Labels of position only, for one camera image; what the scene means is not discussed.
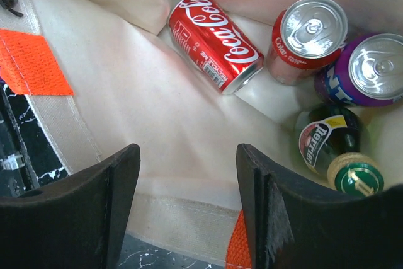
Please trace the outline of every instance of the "can rim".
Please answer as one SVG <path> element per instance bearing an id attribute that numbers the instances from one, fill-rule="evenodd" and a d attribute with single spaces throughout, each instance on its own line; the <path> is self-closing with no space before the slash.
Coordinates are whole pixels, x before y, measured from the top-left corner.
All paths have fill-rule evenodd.
<path id="1" fill-rule="evenodd" d="M 223 94 L 232 94 L 243 88 L 263 68 L 264 57 L 250 64 L 222 91 Z"/>
<path id="2" fill-rule="evenodd" d="M 290 44 L 288 43 L 288 40 L 285 39 L 284 37 L 284 28 L 285 28 L 285 23 L 284 21 L 289 17 L 290 13 L 295 10 L 296 8 L 298 8 L 299 6 L 301 6 L 302 4 L 305 4 L 307 2 L 316 2 L 319 4 L 323 4 L 327 7 L 332 8 L 332 11 L 337 13 L 338 17 L 340 18 L 340 24 L 342 27 L 342 31 L 341 34 L 339 36 L 339 39 L 337 40 L 337 43 L 334 43 L 332 47 L 330 47 L 325 53 L 320 54 L 320 55 L 306 55 L 306 54 L 300 54 L 298 52 L 295 52 Z M 283 19 L 281 21 L 281 25 L 280 25 L 280 35 L 281 38 L 284 41 L 284 44 L 287 46 L 287 49 L 302 58 L 306 58 L 306 59 L 319 59 L 319 58 L 324 58 L 332 53 L 334 53 L 338 48 L 340 48 L 340 46 L 343 44 L 344 39 L 346 38 L 348 33 L 348 19 L 347 19 L 347 15 L 346 12 L 344 12 L 344 9 L 334 0 L 298 0 L 297 2 L 295 2 L 294 4 L 292 4 L 286 11 L 285 14 L 283 16 Z"/>
<path id="3" fill-rule="evenodd" d="M 359 45 L 357 45 L 353 51 L 353 53 L 351 53 L 350 58 L 349 58 L 349 62 L 348 62 L 348 74 L 350 77 L 351 82 L 353 83 L 354 87 L 361 93 L 364 94 L 367 97 L 376 99 L 376 100 L 389 100 L 389 99 L 393 99 L 393 98 L 397 98 L 399 96 L 401 96 L 403 94 L 403 87 L 401 87 L 400 90 L 398 90 L 398 92 L 396 93 L 389 93 L 389 94 L 375 94 L 375 93 L 371 93 L 369 91 L 366 91 L 364 88 L 362 88 L 358 83 L 359 81 L 356 78 L 356 73 L 353 72 L 354 69 L 354 61 L 355 61 L 355 57 L 357 55 L 357 53 L 360 51 L 360 49 L 362 48 L 362 46 L 366 43 L 368 43 L 368 41 L 377 39 L 377 38 L 389 38 L 390 40 L 394 40 L 398 43 L 401 43 L 403 45 L 403 36 L 397 35 L 397 34 L 389 34 L 389 33 L 381 33 L 381 34 L 376 34 L 374 36 L 368 37 L 367 39 L 363 40 Z"/>

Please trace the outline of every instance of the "aluminum can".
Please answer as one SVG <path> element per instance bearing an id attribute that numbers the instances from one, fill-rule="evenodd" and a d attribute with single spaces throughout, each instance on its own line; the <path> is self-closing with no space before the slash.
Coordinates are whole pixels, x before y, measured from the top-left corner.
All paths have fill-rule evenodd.
<path id="1" fill-rule="evenodd" d="M 243 87 L 263 54 L 213 0 L 182 0 L 168 18 L 173 40 L 223 94 Z"/>
<path id="2" fill-rule="evenodd" d="M 297 1 L 275 21 L 270 74 L 283 84 L 297 84 L 339 57 L 347 32 L 346 13 L 333 0 Z"/>
<path id="3" fill-rule="evenodd" d="M 381 33 L 355 39 L 314 82 L 328 103 L 380 107 L 401 100 L 403 36 Z"/>

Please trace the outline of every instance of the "perrier bottle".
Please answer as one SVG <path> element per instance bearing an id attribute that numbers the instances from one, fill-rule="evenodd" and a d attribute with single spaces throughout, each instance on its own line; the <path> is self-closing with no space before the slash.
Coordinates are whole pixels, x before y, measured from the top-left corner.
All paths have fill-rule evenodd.
<path id="1" fill-rule="evenodd" d="M 383 190 L 383 177 L 370 158 L 370 136 L 349 109 L 321 105 L 302 112 L 295 126 L 306 165 L 345 193 L 369 196 Z"/>

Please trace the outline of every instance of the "orange strap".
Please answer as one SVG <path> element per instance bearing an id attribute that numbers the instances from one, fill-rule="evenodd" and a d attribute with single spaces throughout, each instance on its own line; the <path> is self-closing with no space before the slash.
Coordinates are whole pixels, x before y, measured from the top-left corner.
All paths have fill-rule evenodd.
<path id="1" fill-rule="evenodd" d="M 227 251 L 226 269 L 251 269 L 251 256 L 247 245 L 244 212 L 241 210 Z"/>
<path id="2" fill-rule="evenodd" d="M 43 36 L 0 30 L 0 77 L 16 94 L 74 96 Z"/>

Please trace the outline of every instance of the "red can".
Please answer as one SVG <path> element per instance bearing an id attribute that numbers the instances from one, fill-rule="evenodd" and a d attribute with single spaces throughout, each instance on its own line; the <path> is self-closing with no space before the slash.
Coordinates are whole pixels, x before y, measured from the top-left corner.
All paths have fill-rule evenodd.
<path id="1" fill-rule="evenodd" d="M 173 40 L 224 94 L 243 87 L 264 56 L 213 0 L 182 0 L 168 18 Z"/>
<path id="2" fill-rule="evenodd" d="M 347 31 L 346 14 L 333 0 L 297 1 L 274 24 L 270 74 L 283 84 L 297 84 L 339 57 Z"/>

